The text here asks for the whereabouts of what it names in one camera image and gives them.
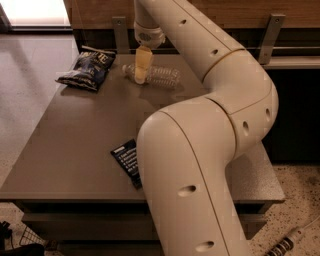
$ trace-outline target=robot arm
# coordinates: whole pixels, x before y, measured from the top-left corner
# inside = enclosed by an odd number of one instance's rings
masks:
[[[251,255],[225,167],[272,127],[275,87],[238,42],[188,1],[135,0],[135,8],[137,40],[150,47],[148,31],[163,30],[211,91],[159,110],[138,135],[144,192],[164,252]]]

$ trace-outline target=speckled floor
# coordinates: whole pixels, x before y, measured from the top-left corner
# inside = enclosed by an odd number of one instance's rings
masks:
[[[77,56],[72,36],[0,37],[0,185],[52,99],[54,79]],[[297,226],[320,214],[320,166],[274,165],[287,200],[267,212],[268,223],[249,241],[254,256],[262,256]],[[0,221],[11,223],[13,244],[24,231],[23,213],[11,203],[0,204]],[[46,252],[46,255],[60,255]],[[320,256],[320,220],[286,255]]]

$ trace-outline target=clear plastic bottle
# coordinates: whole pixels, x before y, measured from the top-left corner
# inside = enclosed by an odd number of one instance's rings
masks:
[[[135,64],[123,65],[123,73],[135,82],[134,72]],[[180,71],[175,68],[152,65],[149,68],[146,81],[143,85],[151,85],[165,89],[174,90],[180,82]]]

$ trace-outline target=gray table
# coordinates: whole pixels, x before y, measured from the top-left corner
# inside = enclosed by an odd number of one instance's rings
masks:
[[[22,209],[23,221],[42,238],[126,241],[139,255],[159,255],[143,190],[133,187],[110,150],[136,139],[156,110],[206,90],[178,55],[155,57],[155,64],[181,71],[175,91],[131,83],[121,67],[133,61],[133,55],[118,55],[97,94],[62,85],[1,187],[0,200]],[[226,175],[250,239],[265,223],[263,213],[284,194],[262,144],[230,163]],[[137,240],[148,241],[143,250],[132,243]],[[81,246],[62,248],[79,255]],[[117,246],[103,248],[111,253]]]

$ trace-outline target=black snack bag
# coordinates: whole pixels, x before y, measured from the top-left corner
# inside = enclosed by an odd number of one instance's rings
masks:
[[[117,160],[122,169],[131,178],[132,184],[136,189],[141,188],[141,179],[138,169],[136,142],[130,140],[120,147],[112,150],[111,155]]]
[[[73,70],[59,77],[56,82],[97,92],[106,78],[116,54],[89,47],[85,49],[92,51],[83,51],[78,56]]]

